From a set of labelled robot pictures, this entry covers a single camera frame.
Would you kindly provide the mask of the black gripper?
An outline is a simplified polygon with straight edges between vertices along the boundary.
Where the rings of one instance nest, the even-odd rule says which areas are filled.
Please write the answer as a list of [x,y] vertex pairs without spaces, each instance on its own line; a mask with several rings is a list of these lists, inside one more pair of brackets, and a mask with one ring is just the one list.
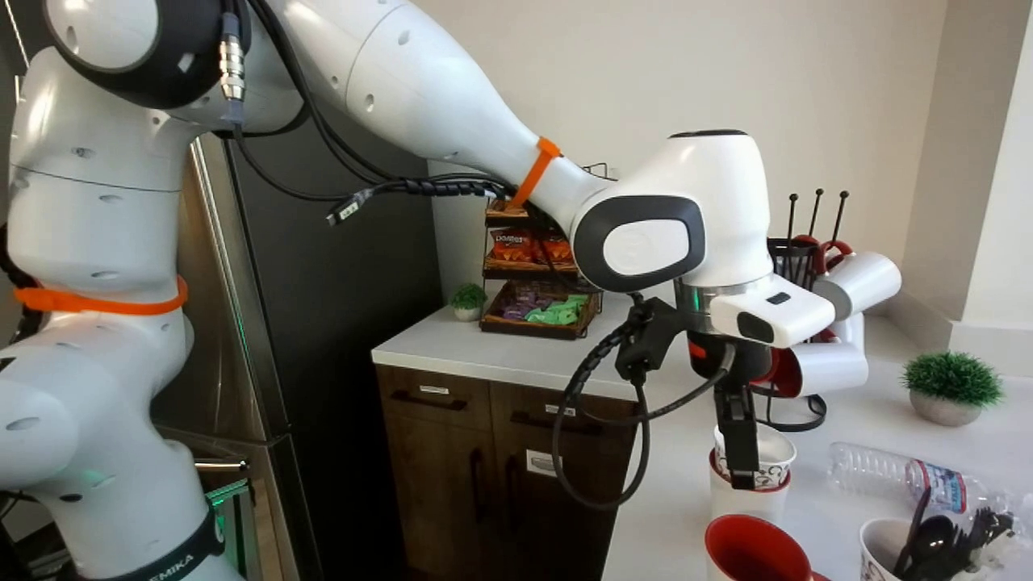
[[718,427],[725,443],[725,470],[736,489],[755,487],[760,452],[749,383],[762,376],[772,354],[760,342],[692,333],[692,367],[715,383]]

